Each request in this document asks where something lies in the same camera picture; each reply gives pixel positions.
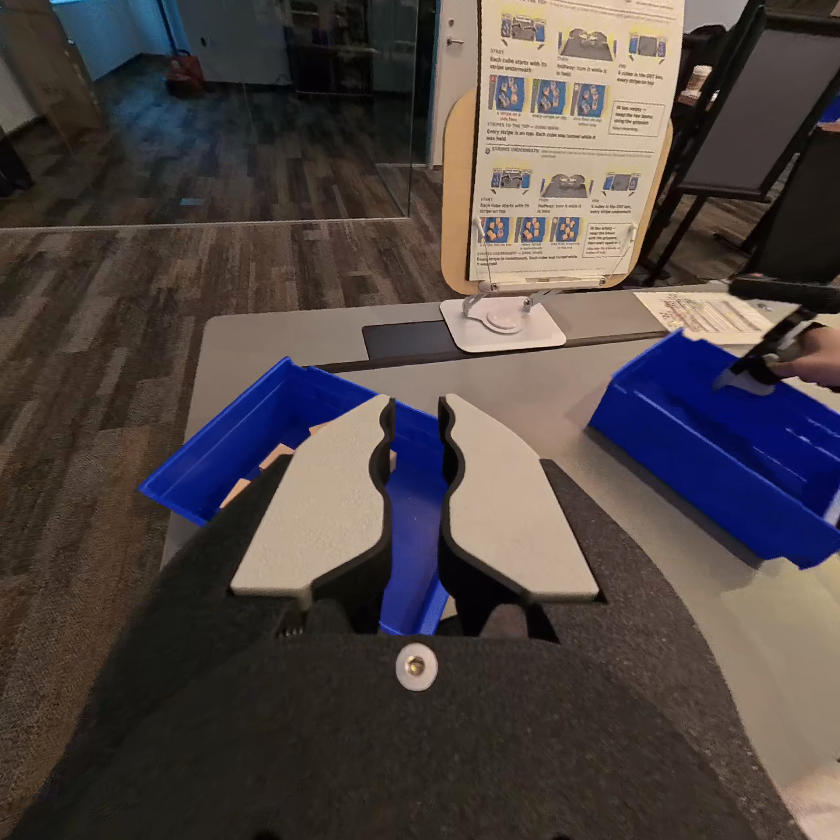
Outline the wooden document stand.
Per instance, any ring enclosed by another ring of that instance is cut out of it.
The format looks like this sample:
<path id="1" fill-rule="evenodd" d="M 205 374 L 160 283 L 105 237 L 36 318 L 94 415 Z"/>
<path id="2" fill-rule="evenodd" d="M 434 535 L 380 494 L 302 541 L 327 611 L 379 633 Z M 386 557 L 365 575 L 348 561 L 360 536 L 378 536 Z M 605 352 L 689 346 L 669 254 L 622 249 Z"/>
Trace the wooden document stand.
<path id="1" fill-rule="evenodd" d="M 656 102 L 608 87 L 490 76 L 444 132 L 440 305 L 468 353 L 558 349 L 568 292 L 608 291 L 637 266 L 673 126 Z"/>

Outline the dark panel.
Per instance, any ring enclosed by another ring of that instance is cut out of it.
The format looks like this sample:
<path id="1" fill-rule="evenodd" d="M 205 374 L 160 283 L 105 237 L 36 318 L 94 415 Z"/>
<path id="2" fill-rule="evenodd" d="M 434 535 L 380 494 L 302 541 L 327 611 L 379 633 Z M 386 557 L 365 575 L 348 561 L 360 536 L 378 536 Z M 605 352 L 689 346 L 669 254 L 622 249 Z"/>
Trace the dark panel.
<path id="1" fill-rule="evenodd" d="M 769 211 L 744 271 L 830 286 L 839 274 L 839 132 L 819 124 Z"/>

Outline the black chair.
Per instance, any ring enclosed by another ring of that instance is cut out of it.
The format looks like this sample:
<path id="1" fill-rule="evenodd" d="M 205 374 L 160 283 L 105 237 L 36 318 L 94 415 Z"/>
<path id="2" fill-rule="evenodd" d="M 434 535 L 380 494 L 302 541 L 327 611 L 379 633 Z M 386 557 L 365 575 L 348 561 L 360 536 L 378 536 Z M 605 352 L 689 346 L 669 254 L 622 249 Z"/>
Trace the black chair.
<path id="1" fill-rule="evenodd" d="M 838 90 L 838 17 L 773 12 L 750 2 L 701 89 L 673 175 L 640 252 L 650 288 L 706 203 L 764 202 Z"/>

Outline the printed paper sheet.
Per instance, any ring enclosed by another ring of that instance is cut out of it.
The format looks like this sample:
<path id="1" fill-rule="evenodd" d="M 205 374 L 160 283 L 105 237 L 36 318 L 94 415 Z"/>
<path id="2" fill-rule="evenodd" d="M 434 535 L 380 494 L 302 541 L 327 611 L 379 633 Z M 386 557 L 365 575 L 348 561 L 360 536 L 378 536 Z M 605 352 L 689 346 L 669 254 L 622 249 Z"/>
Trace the printed paper sheet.
<path id="1" fill-rule="evenodd" d="M 726 292 L 637 291 L 635 297 L 669 333 L 719 347 L 752 347 L 774 324 Z"/>

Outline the printed instruction poster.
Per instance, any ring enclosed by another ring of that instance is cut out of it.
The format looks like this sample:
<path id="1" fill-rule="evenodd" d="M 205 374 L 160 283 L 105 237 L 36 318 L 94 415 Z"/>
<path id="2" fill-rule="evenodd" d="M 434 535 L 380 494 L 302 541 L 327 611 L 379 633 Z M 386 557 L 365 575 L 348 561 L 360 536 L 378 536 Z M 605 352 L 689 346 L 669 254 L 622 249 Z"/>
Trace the printed instruction poster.
<path id="1" fill-rule="evenodd" d="M 636 265 L 670 143 L 685 3 L 479 2 L 470 280 Z"/>

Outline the glass partition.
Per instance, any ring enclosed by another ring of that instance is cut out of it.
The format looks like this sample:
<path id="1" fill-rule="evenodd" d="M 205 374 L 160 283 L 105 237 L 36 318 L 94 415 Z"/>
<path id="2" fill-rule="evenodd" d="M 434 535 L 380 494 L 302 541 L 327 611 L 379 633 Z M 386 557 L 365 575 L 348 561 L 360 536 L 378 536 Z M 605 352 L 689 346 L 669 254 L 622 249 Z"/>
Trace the glass partition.
<path id="1" fill-rule="evenodd" d="M 2 2 L 2 227 L 406 217 L 434 2 Z M 167 58 L 205 92 L 175 98 Z"/>

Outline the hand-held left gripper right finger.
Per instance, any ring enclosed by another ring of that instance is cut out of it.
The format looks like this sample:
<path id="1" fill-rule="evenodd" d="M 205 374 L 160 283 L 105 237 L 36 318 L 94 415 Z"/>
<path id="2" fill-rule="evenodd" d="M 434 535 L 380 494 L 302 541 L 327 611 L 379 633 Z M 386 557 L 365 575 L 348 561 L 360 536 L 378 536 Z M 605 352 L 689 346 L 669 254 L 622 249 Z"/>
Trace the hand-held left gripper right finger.
<path id="1" fill-rule="evenodd" d="M 463 397 L 438 400 L 447 484 L 439 580 L 466 636 L 557 637 L 548 607 L 592 605 L 601 587 L 539 455 Z"/>

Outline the person's right hand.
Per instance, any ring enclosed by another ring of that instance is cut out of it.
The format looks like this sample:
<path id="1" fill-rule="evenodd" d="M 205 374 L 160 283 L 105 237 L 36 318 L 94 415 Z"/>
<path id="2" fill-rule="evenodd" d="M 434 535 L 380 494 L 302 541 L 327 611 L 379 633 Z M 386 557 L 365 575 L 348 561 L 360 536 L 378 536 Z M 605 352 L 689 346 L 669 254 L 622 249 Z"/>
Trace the person's right hand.
<path id="1" fill-rule="evenodd" d="M 797 339 L 799 354 L 769 363 L 781 379 L 797 378 L 839 393 L 839 330 L 813 324 Z"/>

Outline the red bag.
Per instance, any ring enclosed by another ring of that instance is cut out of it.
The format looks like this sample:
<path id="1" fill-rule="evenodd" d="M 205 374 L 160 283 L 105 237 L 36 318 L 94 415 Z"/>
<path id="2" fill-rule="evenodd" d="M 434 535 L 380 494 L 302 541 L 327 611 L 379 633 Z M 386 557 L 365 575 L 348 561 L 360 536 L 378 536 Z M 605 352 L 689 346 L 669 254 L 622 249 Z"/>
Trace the red bag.
<path id="1" fill-rule="evenodd" d="M 168 56 L 164 86 L 169 95 L 175 98 L 202 96 L 205 80 L 199 59 L 182 49 Z"/>

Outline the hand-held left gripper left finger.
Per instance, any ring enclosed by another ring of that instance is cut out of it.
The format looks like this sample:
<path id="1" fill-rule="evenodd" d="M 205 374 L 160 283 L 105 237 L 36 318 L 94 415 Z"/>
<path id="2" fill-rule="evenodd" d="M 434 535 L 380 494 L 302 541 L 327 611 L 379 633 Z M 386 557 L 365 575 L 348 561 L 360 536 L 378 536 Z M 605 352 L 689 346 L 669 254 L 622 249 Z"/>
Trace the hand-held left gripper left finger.
<path id="1" fill-rule="evenodd" d="M 336 602 L 356 632 L 379 633 L 393 565 L 395 425 L 395 399 L 375 395 L 297 448 L 230 582 L 233 595 L 288 599 L 303 613 Z"/>

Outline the pile of wooden cubes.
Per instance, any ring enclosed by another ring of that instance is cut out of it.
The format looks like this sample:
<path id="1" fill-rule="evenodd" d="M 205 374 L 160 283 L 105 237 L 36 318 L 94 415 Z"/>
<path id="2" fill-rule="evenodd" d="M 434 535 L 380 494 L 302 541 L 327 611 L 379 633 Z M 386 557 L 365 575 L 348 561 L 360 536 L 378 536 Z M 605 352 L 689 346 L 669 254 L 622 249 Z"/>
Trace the pile of wooden cubes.
<path id="1" fill-rule="evenodd" d="M 315 435 L 319 430 L 323 429 L 324 427 L 328 426 L 329 423 L 321 423 L 314 426 L 310 426 L 309 428 L 309 436 Z M 257 468 L 256 475 L 260 476 L 266 469 L 272 466 L 279 457 L 286 456 L 286 455 L 293 455 L 295 452 L 294 448 L 291 448 L 285 444 L 278 444 L 269 454 L 265 457 L 260 463 Z M 396 462 L 397 462 L 397 455 L 394 450 L 390 450 L 389 454 L 390 459 L 390 471 L 394 472 L 396 469 Z M 239 478 L 236 483 L 230 488 L 226 497 L 220 503 L 219 508 L 225 509 L 226 506 L 233 501 L 240 493 L 242 493 L 251 483 L 253 479 L 248 478 Z"/>

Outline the blue plastic bin with cubes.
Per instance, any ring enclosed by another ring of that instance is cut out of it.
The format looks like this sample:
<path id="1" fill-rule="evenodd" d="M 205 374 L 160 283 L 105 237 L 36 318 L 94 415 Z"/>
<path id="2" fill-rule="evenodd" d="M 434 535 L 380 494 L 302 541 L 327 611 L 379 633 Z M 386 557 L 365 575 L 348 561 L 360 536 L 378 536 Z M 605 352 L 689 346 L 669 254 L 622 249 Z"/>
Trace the blue plastic bin with cubes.
<path id="1" fill-rule="evenodd" d="M 198 527 L 205 526 L 240 480 L 256 480 L 279 445 L 297 448 L 310 428 L 367 402 L 373 391 L 288 357 L 199 429 L 139 485 L 139 492 Z M 440 513 L 447 483 L 436 416 L 398 402 L 392 500 L 392 577 L 381 629 L 433 635 L 448 596 L 437 572 Z"/>

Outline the white door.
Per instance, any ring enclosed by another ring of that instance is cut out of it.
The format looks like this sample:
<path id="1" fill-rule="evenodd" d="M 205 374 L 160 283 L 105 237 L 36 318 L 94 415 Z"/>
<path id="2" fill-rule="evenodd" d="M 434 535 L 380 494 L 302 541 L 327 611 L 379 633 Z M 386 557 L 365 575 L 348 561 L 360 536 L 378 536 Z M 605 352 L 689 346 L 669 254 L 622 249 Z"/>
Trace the white door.
<path id="1" fill-rule="evenodd" d="M 443 164 L 445 125 L 478 78 L 478 1 L 437 1 L 426 163 Z"/>

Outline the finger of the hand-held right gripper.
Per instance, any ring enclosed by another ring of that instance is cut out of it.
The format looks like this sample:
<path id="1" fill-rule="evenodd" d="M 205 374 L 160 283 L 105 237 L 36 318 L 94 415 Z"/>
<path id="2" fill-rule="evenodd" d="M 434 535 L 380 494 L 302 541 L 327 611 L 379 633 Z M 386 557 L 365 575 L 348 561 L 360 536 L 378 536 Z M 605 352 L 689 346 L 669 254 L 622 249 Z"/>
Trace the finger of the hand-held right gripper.
<path id="1" fill-rule="evenodd" d="M 776 387 L 776 375 L 765 364 L 748 367 L 733 365 L 723 371 L 712 384 L 715 391 L 725 387 L 738 389 L 753 396 L 769 396 Z"/>

